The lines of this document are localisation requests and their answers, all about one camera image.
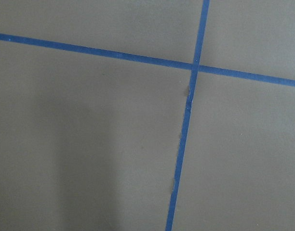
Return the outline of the long blue tape line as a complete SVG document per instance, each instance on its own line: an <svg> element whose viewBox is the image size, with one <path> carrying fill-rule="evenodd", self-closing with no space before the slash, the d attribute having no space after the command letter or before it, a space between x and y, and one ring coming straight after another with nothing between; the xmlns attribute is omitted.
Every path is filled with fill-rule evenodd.
<svg viewBox="0 0 295 231"><path fill-rule="evenodd" d="M36 39L36 38L21 37L21 36L15 36L15 35L3 34L3 33L0 33L0 40L6 41L6 42L38 46L38 47L45 47L45 48L56 49L56 50L71 51L71 52L77 52L77 53L84 53L88 55L96 55L96 56L103 56L103 57L114 58L114 59L127 60L132 62L166 66L166 67L172 67L172 68L178 68L178 69L192 70L193 68L195 68L196 70L198 70L198 72L203 72L203 73L223 75L227 77L236 77L241 79L295 87L295 80L293 79L266 76L266 75L248 73L248 72L237 71L237 70L205 66L205 65L200 65L198 60L196 60L194 63L185 63L185 62L178 62L178 61L155 58L155 57L148 57L148 56L142 56L142 55L136 55L136 54L130 54L130 53L124 53L124 52L118 52L118 51L110 51L110 50L104 50L104 49L98 49L98 48L90 48L85 46L72 45L67 43L48 41L48 40L42 40L42 39Z"/></svg>

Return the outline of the crossing blue tape line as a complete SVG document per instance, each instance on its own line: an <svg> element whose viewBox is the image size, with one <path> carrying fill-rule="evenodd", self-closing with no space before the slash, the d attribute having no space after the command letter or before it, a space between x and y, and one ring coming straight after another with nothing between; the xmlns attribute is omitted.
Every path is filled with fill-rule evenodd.
<svg viewBox="0 0 295 231"><path fill-rule="evenodd" d="M172 193L170 197L170 203L169 203L166 226L165 226L166 231L171 231L173 227L174 213L176 208L176 202L177 202L177 196L178 196L178 190L179 190L179 184L180 184L180 178L181 178L181 172L182 172L182 166L183 166L183 160L184 160L184 153L185 153L187 136L188 136L188 128L189 128L189 122L191 117L192 101L194 98L197 75L198 75L199 66L200 66L201 52L203 47L204 33L205 33L205 28L207 23L209 5L210 5L210 1L204 0L201 7L200 23L199 23L198 33L197 33L193 62L191 64L191 69L190 69L188 96L187 96L186 105L185 105L184 118L183 118L183 124L181 129L181 137L180 137L178 154L176 158L176 165L175 165L175 171L174 171L174 184L173 184L173 189L172 189Z"/></svg>

